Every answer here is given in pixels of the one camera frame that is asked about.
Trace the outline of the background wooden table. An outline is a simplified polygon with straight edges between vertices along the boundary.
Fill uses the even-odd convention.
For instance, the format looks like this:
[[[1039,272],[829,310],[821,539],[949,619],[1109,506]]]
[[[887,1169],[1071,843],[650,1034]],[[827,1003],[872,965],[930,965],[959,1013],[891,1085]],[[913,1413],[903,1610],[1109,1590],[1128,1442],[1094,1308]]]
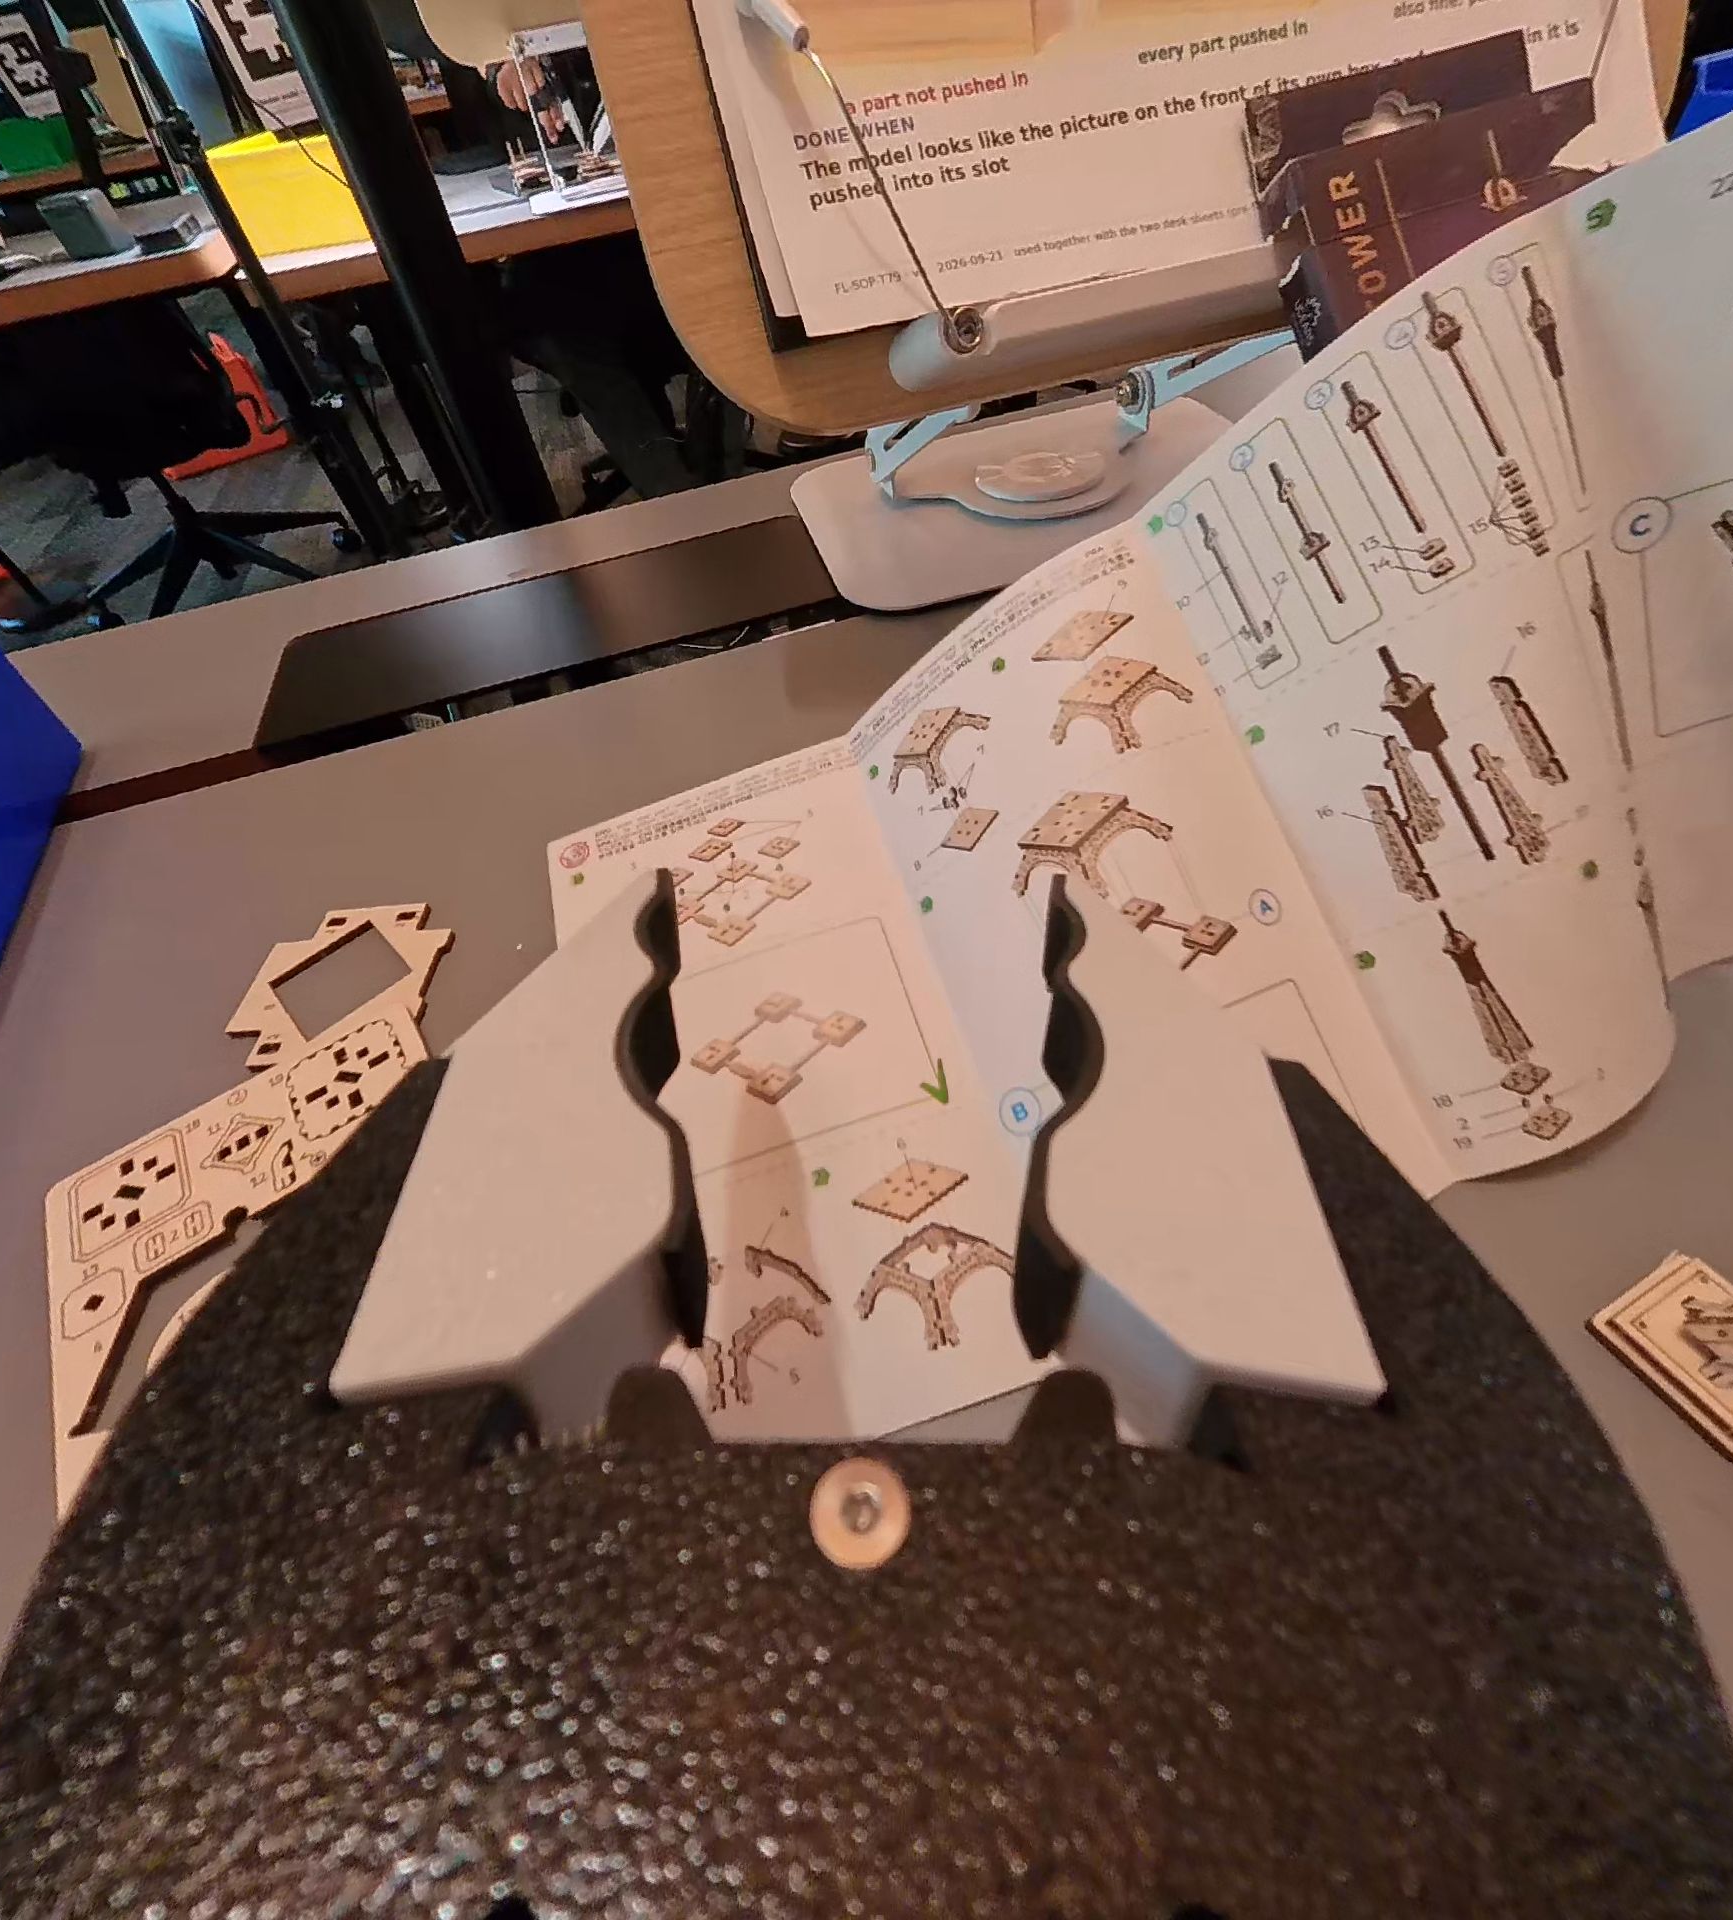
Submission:
[[[586,197],[520,197],[498,190],[494,167],[480,167],[441,177],[438,193],[464,261],[471,265],[633,231],[624,178]],[[370,242],[265,255],[261,265],[281,300],[308,300],[389,280]],[[227,238],[213,227],[172,253],[53,261],[0,280],[0,329],[115,300],[183,296],[209,284],[231,292],[247,287]]]

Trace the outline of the yellow plastic bin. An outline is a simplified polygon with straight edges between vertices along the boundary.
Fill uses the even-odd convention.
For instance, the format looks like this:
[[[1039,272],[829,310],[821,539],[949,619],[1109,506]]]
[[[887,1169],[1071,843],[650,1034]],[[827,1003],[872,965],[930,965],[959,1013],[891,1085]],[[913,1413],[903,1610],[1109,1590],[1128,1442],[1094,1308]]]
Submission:
[[[205,150],[233,216],[262,261],[370,238],[326,132],[252,132]]]

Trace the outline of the wooden tower base model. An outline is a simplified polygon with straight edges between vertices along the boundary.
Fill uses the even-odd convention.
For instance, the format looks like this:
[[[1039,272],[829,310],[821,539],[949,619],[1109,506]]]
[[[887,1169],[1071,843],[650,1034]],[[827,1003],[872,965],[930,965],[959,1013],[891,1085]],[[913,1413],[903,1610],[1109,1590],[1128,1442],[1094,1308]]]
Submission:
[[[1592,1316],[1588,1331],[1716,1453],[1733,1460],[1733,1283],[1669,1252]]]

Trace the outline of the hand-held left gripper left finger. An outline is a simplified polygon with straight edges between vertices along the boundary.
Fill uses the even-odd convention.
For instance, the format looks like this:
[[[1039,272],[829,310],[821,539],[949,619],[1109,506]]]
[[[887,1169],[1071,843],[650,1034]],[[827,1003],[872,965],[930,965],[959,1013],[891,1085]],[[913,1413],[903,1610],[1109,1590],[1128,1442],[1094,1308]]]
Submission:
[[[696,1348],[708,1247],[681,1122],[675,882],[637,876],[449,1049],[330,1367],[341,1405],[498,1384],[582,1428],[612,1380]]]

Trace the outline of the black tripod pole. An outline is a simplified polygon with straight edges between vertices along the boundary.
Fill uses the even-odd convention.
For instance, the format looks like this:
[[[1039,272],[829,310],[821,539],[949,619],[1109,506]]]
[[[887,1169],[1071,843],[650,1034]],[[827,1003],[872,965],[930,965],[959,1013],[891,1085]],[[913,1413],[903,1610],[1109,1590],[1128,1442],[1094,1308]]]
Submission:
[[[495,350],[495,334],[477,304],[468,264],[369,6],[275,2],[273,11],[374,235],[449,447],[486,520],[502,533],[556,520],[556,493],[511,392],[510,361]]]

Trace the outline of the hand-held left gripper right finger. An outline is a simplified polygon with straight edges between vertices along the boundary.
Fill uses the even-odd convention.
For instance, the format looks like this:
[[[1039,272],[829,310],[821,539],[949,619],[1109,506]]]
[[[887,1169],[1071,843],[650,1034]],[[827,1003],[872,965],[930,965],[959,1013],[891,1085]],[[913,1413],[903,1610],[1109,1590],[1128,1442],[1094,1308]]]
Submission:
[[[1105,1384],[1120,1434],[1185,1442],[1218,1385],[1377,1405],[1372,1337],[1271,1069],[1089,886],[1048,885],[1044,1070],[1013,1316]]]

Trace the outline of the wooden laser-cut parts sheet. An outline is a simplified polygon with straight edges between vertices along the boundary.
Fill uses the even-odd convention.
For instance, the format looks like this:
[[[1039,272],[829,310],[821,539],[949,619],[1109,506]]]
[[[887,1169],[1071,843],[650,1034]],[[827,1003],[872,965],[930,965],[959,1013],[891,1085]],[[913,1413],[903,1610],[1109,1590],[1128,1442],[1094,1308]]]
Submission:
[[[346,906],[269,948],[227,1019],[252,1038],[247,1077],[210,1102],[72,1171],[44,1199],[57,1516],[105,1439],[98,1428],[148,1290],[231,1243],[243,1221],[307,1188],[346,1137],[427,1060],[421,1013],[453,932],[427,902]],[[307,1034],[278,985],[362,932],[400,977],[320,1034]]]

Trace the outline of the black office chair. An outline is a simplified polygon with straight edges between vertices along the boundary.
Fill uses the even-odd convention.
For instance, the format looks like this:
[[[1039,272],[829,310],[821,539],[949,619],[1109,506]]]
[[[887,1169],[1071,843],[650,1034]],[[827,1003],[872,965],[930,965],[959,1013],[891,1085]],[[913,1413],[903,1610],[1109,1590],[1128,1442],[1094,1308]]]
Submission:
[[[105,514],[129,514],[126,489],[151,482],[168,531],[129,565],[49,601],[3,632],[38,636],[64,619],[119,623],[111,596],[156,575],[151,615],[172,612],[201,565],[223,577],[262,567],[296,582],[313,573],[261,546],[262,533],[330,529],[336,548],[355,531],[330,513],[202,513],[168,481],[210,451],[243,451],[254,436],[227,372],[175,300],[119,300],[0,329],[0,470],[45,457],[90,481]]]

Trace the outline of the grey desk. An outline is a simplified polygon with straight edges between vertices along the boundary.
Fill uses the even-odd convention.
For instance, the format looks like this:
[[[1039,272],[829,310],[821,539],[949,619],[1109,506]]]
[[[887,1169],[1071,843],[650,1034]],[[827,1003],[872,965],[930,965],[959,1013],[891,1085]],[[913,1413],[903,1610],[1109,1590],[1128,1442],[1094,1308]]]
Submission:
[[[22,1595],[57,1529],[44,1199],[72,1171],[182,1116],[247,1077],[194,1047],[194,1016],[227,1038],[237,1003],[304,908],[427,902],[453,932],[421,1019],[431,1065],[510,994],[564,936],[548,845],[581,826],[719,782],[755,760],[837,737],[924,649],[849,653],[829,630],[761,641],[703,665],[532,702],[399,742],[216,784],[194,796],[68,826],[38,876],[35,931],[0,967],[0,1548]],[[1446,1188],[1454,1232],[1526,1312],[1585,1394],[1655,1512],[1672,1493],[1683,1417],[1588,1331],[1595,1312],[1669,1252],[1733,1283],[1733,956],[1667,982],[1672,1049],[1652,1089],[1564,1156]],[[332,1173],[380,1144],[355,1127],[300,1190],[269,1211],[307,1225]],[[1005,1300],[1013,1323],[1013,1256]],[[890,1434],[808,1436],[849,1451],[890,1439],[1005,1436],[1055,1356],[990,1400]],[[1733,1460],[1714,1457],[1733,1496]]]

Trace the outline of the dark purple puzzle box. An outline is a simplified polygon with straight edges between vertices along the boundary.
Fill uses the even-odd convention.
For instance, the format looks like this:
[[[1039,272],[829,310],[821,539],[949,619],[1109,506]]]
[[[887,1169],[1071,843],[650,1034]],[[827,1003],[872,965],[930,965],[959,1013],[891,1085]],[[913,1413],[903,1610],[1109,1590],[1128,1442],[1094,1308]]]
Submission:
[[[1461,247],[1588,178],[1595,78],[1534,87],[1519,30],[1244,104],[1244,156],[1303,361]]]

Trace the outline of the folded assembly instruction booklet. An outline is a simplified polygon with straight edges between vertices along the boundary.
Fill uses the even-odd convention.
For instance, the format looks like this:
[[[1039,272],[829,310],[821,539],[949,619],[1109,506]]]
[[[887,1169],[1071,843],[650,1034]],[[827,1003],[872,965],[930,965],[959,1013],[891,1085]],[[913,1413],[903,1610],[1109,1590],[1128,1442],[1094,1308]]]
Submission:
[[[1005,1276],[1047,894],[1132,936],[1185,1192],[1214,1001],[1420,1195],[1564,1156],[1733,956],[1733,112],[1423,272],[845,733],[548,845],[560,932],[675,882],[722,1436],[1032,1375]]]

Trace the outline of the printed instruction sheet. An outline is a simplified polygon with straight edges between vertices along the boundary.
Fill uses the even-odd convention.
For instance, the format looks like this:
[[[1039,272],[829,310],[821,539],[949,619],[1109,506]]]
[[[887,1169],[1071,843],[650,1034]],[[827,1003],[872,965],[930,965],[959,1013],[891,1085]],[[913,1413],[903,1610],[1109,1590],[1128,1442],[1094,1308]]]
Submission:
[[[829,338],[1260,242],[1244,109],[1508,39],[1659,139],[1642,2],[694,2],[769,315]]]

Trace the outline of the wooden document stand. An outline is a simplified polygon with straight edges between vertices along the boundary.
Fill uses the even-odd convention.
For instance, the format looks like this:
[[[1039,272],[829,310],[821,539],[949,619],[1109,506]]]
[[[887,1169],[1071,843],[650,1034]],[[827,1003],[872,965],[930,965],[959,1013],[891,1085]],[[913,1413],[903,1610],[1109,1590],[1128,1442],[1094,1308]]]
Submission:
[[[712,101],[689,2],[587,2],[639,243],[703,372],[789,430],[868,430],[797,470],[792,506],[841,596],[943,608],[1097,531],[1214,414],[1172,401],[1250,361],[1290,372],[1271,243],[922,315],[785,346],[764,289],[761,193],[734,178],[738,114]]]

